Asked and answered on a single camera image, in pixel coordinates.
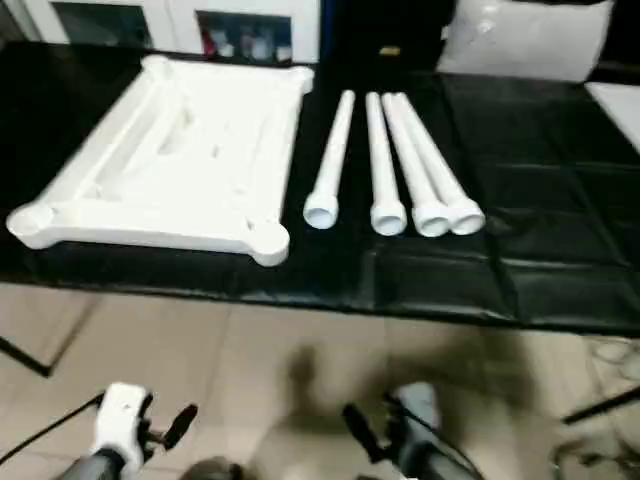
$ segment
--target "metal stand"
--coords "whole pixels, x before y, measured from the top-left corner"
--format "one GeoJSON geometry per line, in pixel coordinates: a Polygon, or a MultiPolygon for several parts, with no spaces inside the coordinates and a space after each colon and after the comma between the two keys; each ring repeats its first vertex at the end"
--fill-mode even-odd
{"type": "Polygon", "coordinates": [[[640,386],[637,386],[629,390],[628,392],[621,393],[620,395],[617,395],[613,398],[603,400],[600,403],[584,408],[582,410],[578,410],[577,412],[574,412],[571,415],[565,417],[562,421],[565,425],[573,425],[574,423],[580,422],[582,420],[586,420],[596,415],[602,415],[603,413],[606,413],[609,410],[620,408],[625,405],[628,405],[629,403],[636,402],[639,400],[640,400],[640,386]]]}
{"type": "Polygon", "coordinates": [[[44,363],[40,363],[24,350],[16,347],[13,343],[3,337],[0,337],[0,352],[7,354],[16,362],[21,363],[29,370],[37,373],[41,377],[49,378],[53,373],[54,365],[45,365],[44,363]]]}
{"type": "Polygon", "coordinates": [[[60,363],[60,360],[66,353],[69,346],[71,346],[73,340],[78,336],[80,330],[82,330],[82,328],[86,325],[98,302],[99,300],[97,299],[87,302],[86,307],[83,309],[82,314],[80,315],[80,319],[75,323],[75,325],[71,329],[71,332],[69,332],[69,335],[67,335],[64,342],[60,346],[60,349],[53,356],[53,360],[50,364],[46,365],[36,360],[27,352],[15,346],[4,337],[0,337],[0,352],[5,353],[16,362],[31,370],[33,373],[37,373],[44,378],[49,378],[58,366],[58,363],[60,363]]]}

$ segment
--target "white plastic frame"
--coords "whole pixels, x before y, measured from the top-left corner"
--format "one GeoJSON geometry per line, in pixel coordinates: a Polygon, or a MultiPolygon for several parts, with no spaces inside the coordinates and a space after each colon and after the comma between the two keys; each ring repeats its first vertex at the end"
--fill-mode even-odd
{"type": "Polygon", "coordinates": [[[162,56],[143,66],[40,197],[12,212],[9,231],[33,249],[75,240],[284,261],[279,220],[313,72],[162,56]]]}
{"type": "Polygon", "coordinates": [[[274,15],[291,19],[293,61],[316,63],[320,51],[319,0],[167,0],[180,51],[204,53],[197,11],[274,15]]]}
{"type": "MultiPolygon", "coordinates": [[[[48,43],[71,43],[53,7],[53,0],[24,0],[42,39],[48,43]]],[[[165,0],[55,0],[56,3],[126,5],[140,7],[156,50],[176,51],[178,42],[165,0]]]]}

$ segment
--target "pipe end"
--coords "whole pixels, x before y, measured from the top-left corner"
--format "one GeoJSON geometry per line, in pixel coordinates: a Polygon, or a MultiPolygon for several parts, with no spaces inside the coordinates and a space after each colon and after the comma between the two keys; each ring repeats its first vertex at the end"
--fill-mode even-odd
{"type": "Polygon", "coordinates": [[[416,231],[423,237],[440,237],[449,231],[449,209],[440,202],[418,205],[412,216],[416,231]]]}
{"type": "Polygon", "coordinates": [[[486,219],[478,204],[464,197],[449,205],[449,222],[456,235],[471,235],[484,227],[486,219]]]}
{"type": "Polygon", "coordinates": [[[331,228],[338,219],[338,199],[334,195],[312,192],[304,204],[303,215],[313,228],[331,228]]]}
{"type": "Polygon", "coordinates": [[[399,201],[377,203],[371,208],[371,226],[379,235],[391,237],[407,226],[407,214],[399,201]]]}

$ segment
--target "table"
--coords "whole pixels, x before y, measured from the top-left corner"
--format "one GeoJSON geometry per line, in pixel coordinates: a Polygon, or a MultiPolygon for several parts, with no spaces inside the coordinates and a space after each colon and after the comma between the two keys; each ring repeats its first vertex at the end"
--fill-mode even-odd
{"type": "MultiPolygon", "coordinates": [[[[33,43],[0,53],[0,217],[47,185],[143,55],[33,43]]],[[[71,242],[33,251],[2,229],[0,281],[639,337],[639,181],[638,153],[582,86],[326,65],[300,117],[283,213],[291,252],[281,266],[71,242]],[[340,218],[317,231],[302,206],[345,88],[357,100],[340,218]],[[373,232],[369,90],[408,93],[487,212],[484,231],[435,240],[412,227],[396,238],[373,232]]],[[[399,187],[410,205],[403,179],[399,187]]]]}

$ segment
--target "white cabinet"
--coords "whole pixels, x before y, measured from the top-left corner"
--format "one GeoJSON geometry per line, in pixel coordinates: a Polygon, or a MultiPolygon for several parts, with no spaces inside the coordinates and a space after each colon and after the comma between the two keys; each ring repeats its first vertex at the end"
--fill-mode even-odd
{"type": "Polygon", "coordinates": [[[181,51],[318,61],[320,0],[167,1],[181,51]]]}
{"type": "Polygon", "coordinates": [[[24,0],[45,42],[178,50],[165,0],[24,0]]]}
{"type": "Polygon", "coordinates": [[[22,1],[49,43],[316,63],[321,0],[22,1]]]}

